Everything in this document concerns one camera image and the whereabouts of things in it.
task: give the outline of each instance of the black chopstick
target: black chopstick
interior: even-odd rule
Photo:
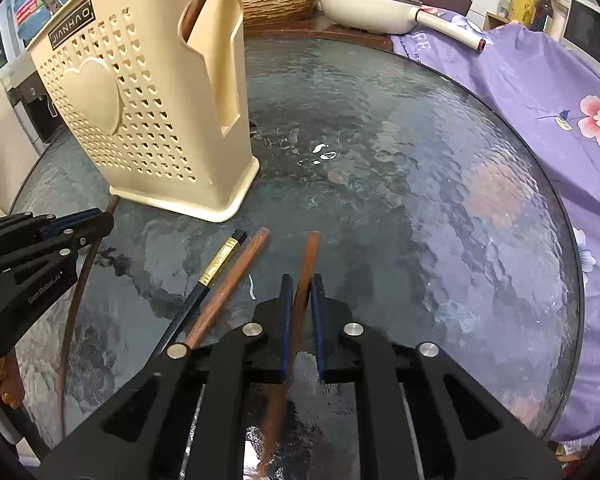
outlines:
[[[169,323],[167,330],[162,334],[149,359],[160,355],[165,348],[175,343],[180,331],[187,325],[208,294],[213,278],[246,239],[247,233],[242,229],[236,229],[231,237],[227,239],[214,259],[211,260],[211,263],[208,264],[187,299],[184,300],[176,316]]]

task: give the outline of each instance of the round glass tabletop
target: round glass tabletop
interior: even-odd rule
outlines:
[[[234,228],[264,226],[269,244],[208,342],[248,322],[259,301],[277,295],[284,272],[297,279],[306,233],[319,230],[317,272],[329,297],[394,342],[436,342],[545,436],[571,384],[583,306],[571,226],[518,135],[467,90],[379,50],[254,39],[246,65],[260,172],[237,215],[221,224],[121,202],[78,314],[69,429],[144,365]],[[104,209],[107,200],[104,179],[65,132],[14,210],[60,216]],[[17,347],[25,404],[49,444],[60,439],[68,299]],[[354,390],[319,383],[311,334],[307,316],[269,473],[356,478]],[[265,396],[258,388],[249,396],[247,450],[257,460]]]

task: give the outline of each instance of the utensil holder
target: utensil holder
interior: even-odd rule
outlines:
[[[112,194],[212,222],[256,172],[242,0],[69,0],[28,50]]]

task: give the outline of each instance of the heart-shaped cutout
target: heart-shaped cutout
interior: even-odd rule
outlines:
[[[90,57],[80,68],[69,68],[62,87],[73,107],[91,124],[112,135],[120,122],[120,95],[116,77],[103,60]]]

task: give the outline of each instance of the pan handle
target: pan handle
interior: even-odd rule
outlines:
[[[477,50],[478,53],[484,50],[484,46],[486,45],[486,41],[483,38],[480,38],[477,34],[469,32],[462,27],[458,27],[457,25],[448,22],[447,20],[443,20],[433,14],[429,14],[422,9],[416,9],[415,11],[415,21],[426,25],[427,27],[433,28],[447,36],[458,40],[460,43],[464,43],[467,46],[470,46],[472,49]]]

